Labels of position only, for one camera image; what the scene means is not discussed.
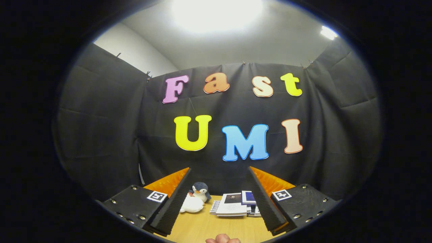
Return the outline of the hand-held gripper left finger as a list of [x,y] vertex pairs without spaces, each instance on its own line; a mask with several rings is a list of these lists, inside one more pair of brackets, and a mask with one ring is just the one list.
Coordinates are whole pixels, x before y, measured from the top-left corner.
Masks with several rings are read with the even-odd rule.
[[187,167],[144,187],[130,185],[101,206],[136,228],[170,235],[189,191],[190,173]]

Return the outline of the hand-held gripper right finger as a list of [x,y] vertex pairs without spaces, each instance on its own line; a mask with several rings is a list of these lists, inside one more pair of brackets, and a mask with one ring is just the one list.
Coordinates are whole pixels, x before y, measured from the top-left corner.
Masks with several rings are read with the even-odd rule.
[[295,186],[251,166],[247,169],[247,182],[273,236],[304,228],[340,204],[309,184]]

